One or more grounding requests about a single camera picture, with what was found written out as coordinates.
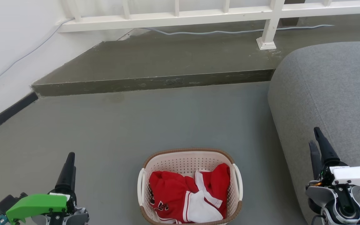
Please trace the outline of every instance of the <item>metal railing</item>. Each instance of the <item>metal railing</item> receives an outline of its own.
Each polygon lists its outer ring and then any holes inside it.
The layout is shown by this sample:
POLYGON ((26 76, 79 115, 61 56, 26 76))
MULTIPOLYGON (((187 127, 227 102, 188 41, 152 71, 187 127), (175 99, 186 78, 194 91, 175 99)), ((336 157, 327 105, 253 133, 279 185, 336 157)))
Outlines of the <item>metal railing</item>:
POLYGON ((230 0, 223 0, 222 9, 196 11, 180 11, 179 0, 173 0, 174 12, 147 14, 130 14, 128 1, 122 0, 124 15, 81 17, 76 0, 67 0, 75 19, 63 24, 58 32, 266 20, 263 35, 256 40, 259 49, 264 50, 276 48, 273 38, 280 18, 360 14, 360 0, 323 0, 322 3, 304 4, 284 4, 284 0, 271 0, 270 6, 236 8, 229 8, 230 0))

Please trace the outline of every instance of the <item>gray fabric upholstery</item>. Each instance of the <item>gray fabric upholstery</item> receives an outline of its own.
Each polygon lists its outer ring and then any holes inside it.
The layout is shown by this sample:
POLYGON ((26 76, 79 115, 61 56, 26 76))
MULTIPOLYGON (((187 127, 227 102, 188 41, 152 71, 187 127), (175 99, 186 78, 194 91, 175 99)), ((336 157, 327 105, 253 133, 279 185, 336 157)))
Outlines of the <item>gray fabric upholstery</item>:
POLYGON ((292 52, 276 69, 268 99, 299 204, 310 223, 314 213, 304 187, 313 179, 308 146, 313 128, 321 128, 342 161, 360 166, 360 42, 292 52))

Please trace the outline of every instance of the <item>folded garment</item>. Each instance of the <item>folded garment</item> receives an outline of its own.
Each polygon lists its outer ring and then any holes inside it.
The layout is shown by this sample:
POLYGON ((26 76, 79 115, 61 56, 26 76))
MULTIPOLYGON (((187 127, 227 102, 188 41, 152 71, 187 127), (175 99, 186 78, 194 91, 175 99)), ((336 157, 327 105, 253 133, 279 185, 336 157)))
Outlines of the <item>folded garment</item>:
POLYGON ((205 223, 226 218, 230 169, 196 171, 195 180, 181 174, 155 171, 150 177, 151 206, 162 223, 205 223))

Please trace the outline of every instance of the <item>basket handle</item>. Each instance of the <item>basket handle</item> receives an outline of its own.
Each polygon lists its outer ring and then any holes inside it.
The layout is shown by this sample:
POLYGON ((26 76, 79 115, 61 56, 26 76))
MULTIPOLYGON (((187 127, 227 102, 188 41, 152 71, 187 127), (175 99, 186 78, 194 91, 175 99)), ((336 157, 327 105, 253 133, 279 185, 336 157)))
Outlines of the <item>basket handle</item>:
POLYGON ((138 204, 143 206, 144 203, 144 168, 141 169, 140 173, 138 174, 137 180, 137 197, 138 197, 138 204))
POLYGON ((243 179, 241 178, 240 170, 237 165, 233 163, 234 170, 236 171, 237 181, 238 181, 238 193, 240 195, 239 201, 243 200, 243 179))

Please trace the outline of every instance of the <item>beige basket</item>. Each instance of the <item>beige basket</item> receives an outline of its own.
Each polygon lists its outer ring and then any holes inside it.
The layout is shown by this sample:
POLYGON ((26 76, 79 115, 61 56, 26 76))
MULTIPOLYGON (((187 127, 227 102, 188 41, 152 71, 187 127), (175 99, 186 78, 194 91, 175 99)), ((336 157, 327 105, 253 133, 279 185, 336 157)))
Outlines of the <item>beige basket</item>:
POLYGON ((226 219, 198 223, 199 225, 224 225, 232 221, 241 210, 243 199, 243 180, 240 170, 233 159, 224 151, 210 148, 182 148, 163 151, 152 155, 144 163, 138 175, 137 196, 141 213, 153 225, 165 225, 159 222, 154 209, 150 206, 151 189, 149 178, 154 171, 170 171, 182 175, 194 175, 196 170, 212 171, 217 165, 225 163, 230 167, 230 186, 227 195, 226 219))

